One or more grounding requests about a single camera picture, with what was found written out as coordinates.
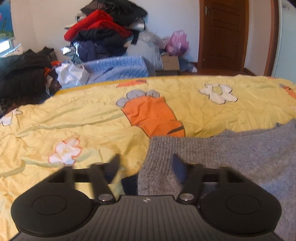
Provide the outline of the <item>yellow carrot print quilt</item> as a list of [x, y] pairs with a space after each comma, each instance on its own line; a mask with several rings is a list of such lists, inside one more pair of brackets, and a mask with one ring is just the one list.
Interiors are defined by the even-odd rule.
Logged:
[[207, 138], [272, 128], [295, 118], [295, 84], [237, 75], [117, 80], [66, 89], [1, 118], [1, 240], [17, 234], [13, 201], [65, 166], [121, 156], [111, 184], [141, 167], [153, 136]]

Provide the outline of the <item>dark navy clothes pile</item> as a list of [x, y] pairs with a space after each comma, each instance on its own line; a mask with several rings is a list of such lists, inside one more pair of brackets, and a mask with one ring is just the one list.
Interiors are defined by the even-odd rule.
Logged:
[[126, 53], [125, 39], [115, 30], [82, 30], [70, 41], [82, 62], [123, 56]]

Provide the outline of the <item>pale blue bundle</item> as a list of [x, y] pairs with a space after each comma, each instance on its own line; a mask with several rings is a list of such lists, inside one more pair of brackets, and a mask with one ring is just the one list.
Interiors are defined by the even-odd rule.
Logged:
[[159, 48], [153, 42], [138, 40], [135, 45], [130, 44], [128, 46], [125, 56], [142, 56], [155, 70], [163, 69]]

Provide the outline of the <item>frosted glass wardrobe door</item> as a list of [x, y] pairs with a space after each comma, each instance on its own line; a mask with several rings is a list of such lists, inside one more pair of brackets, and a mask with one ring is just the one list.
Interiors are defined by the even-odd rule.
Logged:
[[278, 42], [272, 76], [295, 83], [295, 1], [279, 1]]

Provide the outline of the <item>black clothes pile top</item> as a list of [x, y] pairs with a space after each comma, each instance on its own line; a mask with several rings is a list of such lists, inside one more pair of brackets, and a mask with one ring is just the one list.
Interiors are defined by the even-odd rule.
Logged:
[[112, 16], [113, 21], [119, 25], [130, 26], [138, 20], [147, 16], [147, 11], [131, 1], [92, 1], [80, 11], [90, 15], [93, 11], [100, 9]]

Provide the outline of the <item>cardboard box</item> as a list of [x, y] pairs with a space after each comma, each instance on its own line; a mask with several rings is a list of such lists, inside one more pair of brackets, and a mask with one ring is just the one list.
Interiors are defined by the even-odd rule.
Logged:
[[179, 71], [180, 64], [177, 56], [163, 55], [161, 56], [163, 63], [163, 71]]

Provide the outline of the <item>light blue knit blanket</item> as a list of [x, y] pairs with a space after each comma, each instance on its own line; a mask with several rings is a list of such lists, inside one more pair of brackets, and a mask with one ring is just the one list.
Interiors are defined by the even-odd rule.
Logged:
[[155, 75], [152, 64], [142, 56], [121, 56], [85, 62], [79, 65], [88, 73], [87, 84], [144, 78]]

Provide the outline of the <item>red knit garment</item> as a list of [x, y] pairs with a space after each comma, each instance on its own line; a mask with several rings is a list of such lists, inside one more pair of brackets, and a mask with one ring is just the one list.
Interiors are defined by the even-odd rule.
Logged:
[[83, 20], [74, 24], [64, 35], [64, 40], [70, 42], [80, 32], [92, 29], [108, 29], [116, 31], [124, 39], [130, 37], [132, 32], [113, 21], [112, 16], [103, 10], [97, 9], [93, 11]]

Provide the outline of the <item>brown wooden door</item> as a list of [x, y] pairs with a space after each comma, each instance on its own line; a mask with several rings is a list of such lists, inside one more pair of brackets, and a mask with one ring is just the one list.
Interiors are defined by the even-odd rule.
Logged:
[[[209, 7], [207, 16], [205, 6]], [[241, 71], [248, 27], [249, 1], [200, 1], [199, 67]]]

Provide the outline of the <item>lotus flower wall picture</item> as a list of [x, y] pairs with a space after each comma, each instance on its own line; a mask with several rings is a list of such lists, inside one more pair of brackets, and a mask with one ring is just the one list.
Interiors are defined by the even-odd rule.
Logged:
[[14, 37], [10, 0], [1, 0], [0, 36], [1, 42]]

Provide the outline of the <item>pink plastic bag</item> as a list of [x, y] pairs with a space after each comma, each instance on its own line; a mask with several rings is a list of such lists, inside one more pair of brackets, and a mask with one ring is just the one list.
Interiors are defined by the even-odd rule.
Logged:
[[170, 56], [183, 56], [188, 48], [187, 34], [183, 30], [173, 32], [166, 44], [166, 51]]

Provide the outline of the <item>black jacket at left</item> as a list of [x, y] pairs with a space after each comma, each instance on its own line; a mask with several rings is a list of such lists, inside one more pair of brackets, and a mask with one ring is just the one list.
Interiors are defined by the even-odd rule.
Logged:
[[1, 58], [1, 116], [22, 99], [30, 99], [46, 90], [45, 69], [52, 68], [49, 57], [28, 50]]

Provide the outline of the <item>grey and navy knit sweater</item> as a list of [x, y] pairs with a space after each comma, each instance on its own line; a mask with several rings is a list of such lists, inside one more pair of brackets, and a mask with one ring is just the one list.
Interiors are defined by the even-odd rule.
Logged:
[[295, 240], [295, 120], [210, 138], [153, 137], [139, 173], [121, 182], [125, 194], [177, 196], [182, 185], [172, 168], [174, 155], [206, 168], [224, 164], [274, 195], [282, 207], [276, 234]]

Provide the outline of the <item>white crumpled plastic bag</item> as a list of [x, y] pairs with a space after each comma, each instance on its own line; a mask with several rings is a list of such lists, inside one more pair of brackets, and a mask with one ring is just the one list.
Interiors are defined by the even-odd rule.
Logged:
[[62, 63], [55, 68], [55, 72], [62, 89], [86, 85], [90, 76], [84, 67], [77, 67], [73, 63]]

